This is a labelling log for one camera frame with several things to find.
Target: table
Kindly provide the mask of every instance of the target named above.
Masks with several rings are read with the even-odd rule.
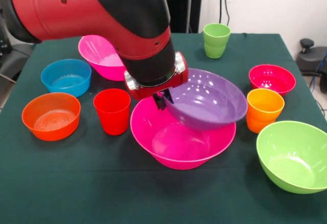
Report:
[[[40,73],[49,63],[81,58],[79,38],[38,45],[0,113],[0,223],[327,223],[327,191],[296,195],[276,187],[260,167],[256,135],[238,123],[234,142],[201,167],[176,171],[160,165],[130,130],[106,135],[92,106],[94,96],[124,84],[95,71],[79,98],[76,132],[59,142],[36,139],[21,122],[24,106],[46,93]],[[232,34],[224,56],[205,56],[200,34],[174,34],[192,68],[224,76],[250,90],[248,72],[261,63],[281,65],[297,79],[279,120],[327,123],[280,35]]]

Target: large pink bowl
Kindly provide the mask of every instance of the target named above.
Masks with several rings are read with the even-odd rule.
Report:
[[[153,98],[140,101],[131,115],[131,130],[139,145],[172,169],[193,169],[219,155],[232,143],[236,123],[210,131],[183,126]]]
[[[104,78],[123,81],[126,70],[115,48],[105,38],[87,35],[78,44],[81,56]]]
[[[251,85],[254,89],[266,88],[286,95],[294,89],[296,79],[287,69],[270,64],[255,66],[249,72]]]

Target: plastic cup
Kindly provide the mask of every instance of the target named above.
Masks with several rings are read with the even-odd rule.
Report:
[[[262,88],[250,91],[247,102],[246,122],[254,133],[259,133],[264,127],[274,123],[285,106],[281,95],[273,90]]]
[[[108,135],[117,136],[128,128],[131,97],[120,89],[101,91],[94,98],[94,107],[98,113],[103,130]]]
[[[220,23],[211,23],[204,27],[204,49],[209,58],[220,58],[227,46],[231,30]]]

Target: orange cup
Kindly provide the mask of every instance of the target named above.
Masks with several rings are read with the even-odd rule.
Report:
[[[40,140],[57,141],[71,135],[79,124],[80,102],[67,93],[48,93],[30,101],[21,118]]]
[[[269,89],[250,91],[247,95],[247,103],[247,126],[255,133],[259,133],[264,127],[274,123],[285,106],[282,96]]]

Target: lime green bowl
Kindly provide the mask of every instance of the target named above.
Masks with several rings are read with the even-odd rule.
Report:
[[[263,170],[281,189],[309,194],[327,189],[327,133],[302,122],[265,127],[256,140]]]

